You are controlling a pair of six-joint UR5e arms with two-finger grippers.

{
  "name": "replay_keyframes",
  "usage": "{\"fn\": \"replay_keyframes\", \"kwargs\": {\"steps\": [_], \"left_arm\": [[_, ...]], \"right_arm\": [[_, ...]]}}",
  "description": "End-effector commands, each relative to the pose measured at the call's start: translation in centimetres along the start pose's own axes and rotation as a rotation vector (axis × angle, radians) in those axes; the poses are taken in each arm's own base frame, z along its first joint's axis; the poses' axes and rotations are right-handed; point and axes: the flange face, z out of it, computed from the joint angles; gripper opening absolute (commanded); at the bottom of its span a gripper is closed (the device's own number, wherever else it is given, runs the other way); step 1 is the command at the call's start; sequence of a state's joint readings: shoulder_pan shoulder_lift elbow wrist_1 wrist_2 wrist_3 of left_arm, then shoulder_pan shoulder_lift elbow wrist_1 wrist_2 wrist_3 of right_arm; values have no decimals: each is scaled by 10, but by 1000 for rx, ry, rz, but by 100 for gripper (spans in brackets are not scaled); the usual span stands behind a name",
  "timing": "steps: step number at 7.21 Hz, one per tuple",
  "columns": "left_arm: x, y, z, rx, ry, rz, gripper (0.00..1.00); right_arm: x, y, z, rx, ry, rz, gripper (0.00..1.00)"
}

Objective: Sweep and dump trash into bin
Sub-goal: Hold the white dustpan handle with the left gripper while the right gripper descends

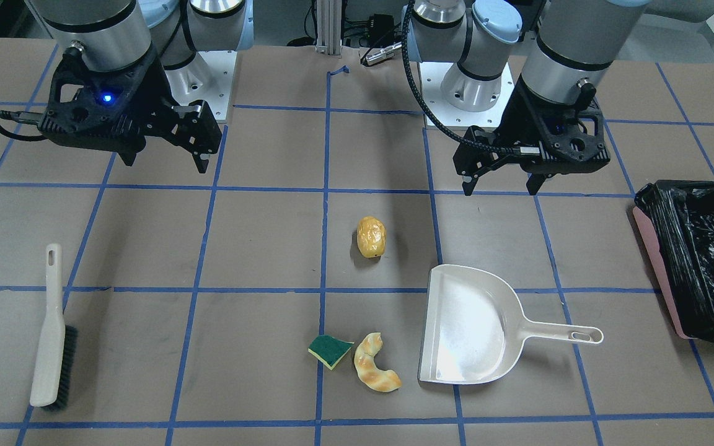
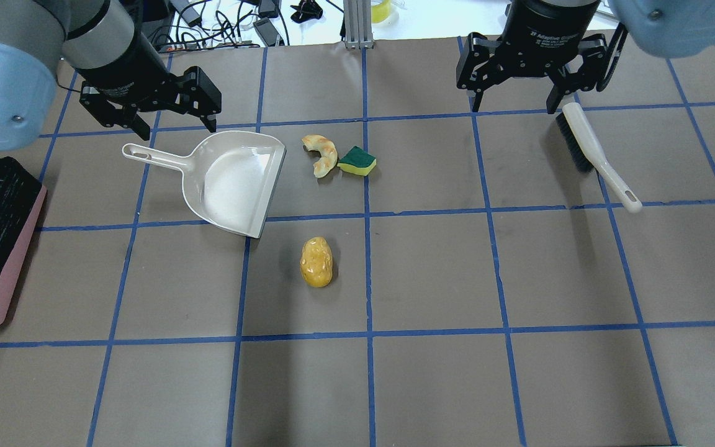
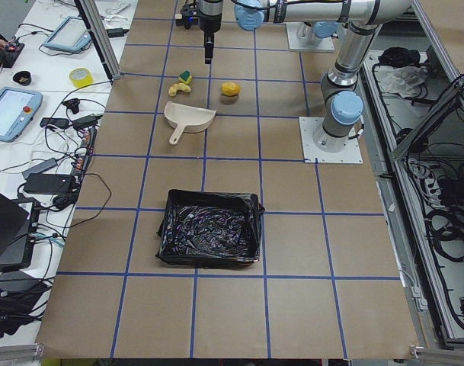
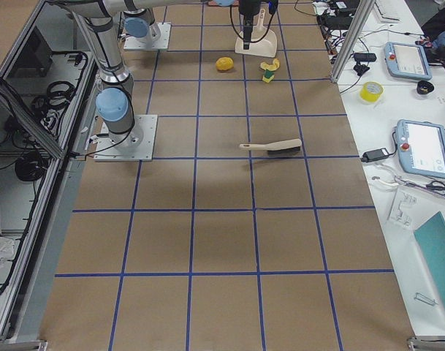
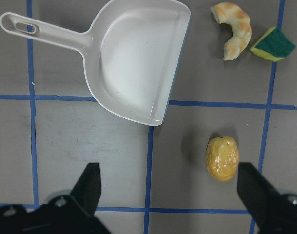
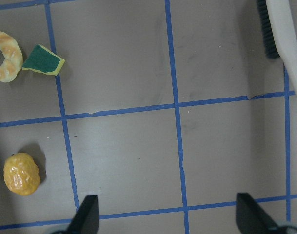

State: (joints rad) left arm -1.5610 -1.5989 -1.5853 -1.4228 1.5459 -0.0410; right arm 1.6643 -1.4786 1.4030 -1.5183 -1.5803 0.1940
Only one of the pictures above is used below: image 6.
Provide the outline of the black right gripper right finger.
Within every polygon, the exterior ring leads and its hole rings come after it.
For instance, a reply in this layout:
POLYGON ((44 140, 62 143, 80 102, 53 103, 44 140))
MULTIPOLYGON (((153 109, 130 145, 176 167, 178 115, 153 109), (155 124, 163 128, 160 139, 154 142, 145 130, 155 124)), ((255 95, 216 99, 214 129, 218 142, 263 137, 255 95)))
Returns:
POLYGON ((236 225, 241 234, 279 234, 279 225, 249 193, 237 193, 236 225))

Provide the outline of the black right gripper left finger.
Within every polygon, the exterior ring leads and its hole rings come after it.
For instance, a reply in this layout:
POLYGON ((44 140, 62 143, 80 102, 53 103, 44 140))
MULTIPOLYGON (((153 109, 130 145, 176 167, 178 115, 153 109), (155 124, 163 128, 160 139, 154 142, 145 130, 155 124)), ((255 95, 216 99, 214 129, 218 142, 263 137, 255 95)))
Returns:
POLYGON ((66 229, 66 234, 96 234, 99 229, 97 195, 87 195, 66 229))

